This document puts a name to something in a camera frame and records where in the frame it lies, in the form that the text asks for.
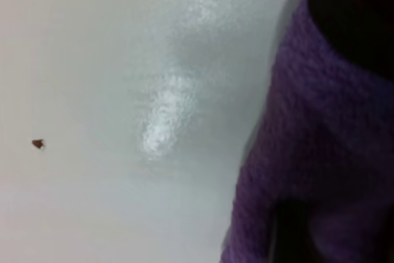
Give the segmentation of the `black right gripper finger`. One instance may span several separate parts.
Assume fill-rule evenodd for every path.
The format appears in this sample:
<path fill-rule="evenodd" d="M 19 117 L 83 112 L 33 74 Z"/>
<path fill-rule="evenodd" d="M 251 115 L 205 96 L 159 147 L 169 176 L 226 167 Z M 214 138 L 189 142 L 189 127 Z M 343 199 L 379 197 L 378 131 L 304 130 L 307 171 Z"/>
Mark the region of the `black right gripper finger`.
<path fill-rule="evenodd" d="M 287 200 L 279 204 L 275 214 L 270 262 L 323 262 L 310 234 L 309 217 L 310 207 L 305 203 Z"/>

